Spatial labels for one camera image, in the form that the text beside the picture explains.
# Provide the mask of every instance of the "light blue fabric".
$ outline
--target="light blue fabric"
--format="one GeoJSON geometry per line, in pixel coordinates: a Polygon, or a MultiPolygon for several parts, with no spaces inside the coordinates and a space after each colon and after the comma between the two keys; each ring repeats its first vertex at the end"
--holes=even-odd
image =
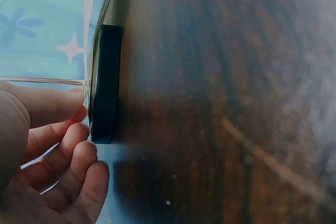
{"type": "MultiPolygon", "coordinates": [[[[88,50],[91,50],[102,2],[94,0],[93,3],[88,50]]],[[[0,76],[83,79],[83,54],[69,59],[58,49],[69,44],[74,35],[78,46],[83,47],[83,0],[0,0],[0,76]]],[[[53,84],[18,84],[69,88],[53,84]]],[[[98,146],[100,159],[109,159],[110,163],[110,155],[110,147],[98,146]]],[[[111,178],[109,195],[112,194],[111,178]]],[[[97,223],[111,221],[110,204],[108,197],[97,223]]]]}

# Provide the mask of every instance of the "wood grain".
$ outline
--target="wood grain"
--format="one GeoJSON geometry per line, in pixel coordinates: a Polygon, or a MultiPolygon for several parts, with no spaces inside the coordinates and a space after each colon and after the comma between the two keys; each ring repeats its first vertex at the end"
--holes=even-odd
{"type": "Polygon", "coordinates": [[[120,0],[114,223],[334,223],[336,0],[120,0]]]}

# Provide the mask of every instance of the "wooden table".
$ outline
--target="wooden table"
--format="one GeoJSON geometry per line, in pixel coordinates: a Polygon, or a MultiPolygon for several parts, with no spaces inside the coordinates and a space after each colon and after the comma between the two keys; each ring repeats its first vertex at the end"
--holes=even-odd
{"type": "Polygon", "coordinates": [[[112,223],[334,223],[336,0],[118,5],[112,223]]]}

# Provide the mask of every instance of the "skin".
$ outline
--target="skin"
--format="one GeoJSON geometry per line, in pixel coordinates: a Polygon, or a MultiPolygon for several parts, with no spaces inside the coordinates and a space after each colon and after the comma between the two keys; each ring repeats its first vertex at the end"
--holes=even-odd
{"type": "Polygon", "coordinates": [[[86,141],[83,100],[81,88],[0,83],[0,223],[96,223],[109,170],[86,141]]]}

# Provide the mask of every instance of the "blue floral pattern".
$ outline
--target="blue floral pattern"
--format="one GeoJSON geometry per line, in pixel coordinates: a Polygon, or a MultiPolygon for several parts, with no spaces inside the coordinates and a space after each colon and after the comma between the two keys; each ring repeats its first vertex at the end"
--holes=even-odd
{"type": "Polygon", "coordinates": [[[37,34],[31,29],[33,27],[41,26],[45,23],[42,18],[27,18],[22,19],[24,15],[24,8],[19,8],[15,11],[11,18],[0,14],[0,45],[3,47],[10,47],[18,33],[27,38],[36,38],[37,34]]]}

